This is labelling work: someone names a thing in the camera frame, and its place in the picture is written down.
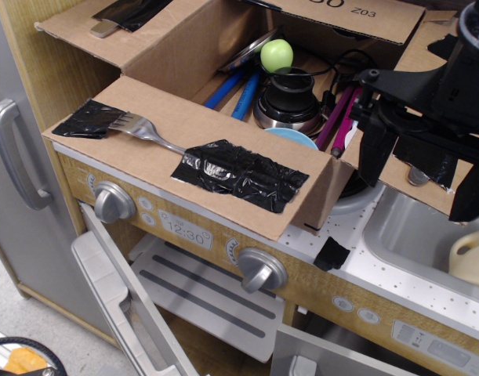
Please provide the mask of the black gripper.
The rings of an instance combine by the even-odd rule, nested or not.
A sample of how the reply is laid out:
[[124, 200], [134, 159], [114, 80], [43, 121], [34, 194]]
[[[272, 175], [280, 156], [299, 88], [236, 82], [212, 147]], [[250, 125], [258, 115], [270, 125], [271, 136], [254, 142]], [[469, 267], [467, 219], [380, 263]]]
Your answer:
[[[363, 132], [359, 176], [375, 186], [401, 137], [440, 147], [464, 161], [479, 161], [479, 1], [460, 14], [458, 34], [429, 46], [445, 60], [434, 70], [368, 69], [361, 73], [360, 99], [351, 116]], [[479, 163], [455, 191], [451, 222], [479, 217]]]

